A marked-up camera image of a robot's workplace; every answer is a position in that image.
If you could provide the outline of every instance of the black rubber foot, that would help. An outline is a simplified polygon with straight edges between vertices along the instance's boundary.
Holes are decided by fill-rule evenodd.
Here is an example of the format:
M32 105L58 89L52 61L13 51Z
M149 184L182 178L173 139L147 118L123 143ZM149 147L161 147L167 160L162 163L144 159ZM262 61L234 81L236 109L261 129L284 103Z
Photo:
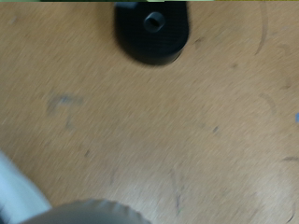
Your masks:
M188 40L187 3L116 3L115 29L121 46L138 61L171 63Z

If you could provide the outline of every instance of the wood grain surface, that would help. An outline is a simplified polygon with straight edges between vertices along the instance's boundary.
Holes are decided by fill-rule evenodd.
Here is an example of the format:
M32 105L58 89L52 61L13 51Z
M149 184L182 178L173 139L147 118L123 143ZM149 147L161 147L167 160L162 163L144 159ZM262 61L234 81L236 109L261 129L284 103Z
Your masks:
M112 3L0 5L0 147L55 206L153 224L299 221L299 5L189 3L168 66L118 46Z

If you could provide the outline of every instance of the gray round object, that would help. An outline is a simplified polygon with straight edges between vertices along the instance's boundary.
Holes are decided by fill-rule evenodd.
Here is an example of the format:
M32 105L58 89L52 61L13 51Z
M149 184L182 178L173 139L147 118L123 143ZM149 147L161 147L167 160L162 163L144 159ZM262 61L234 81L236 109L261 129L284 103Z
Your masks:
M51 209L24 224L150 224L129 206L107 200L75 202Z

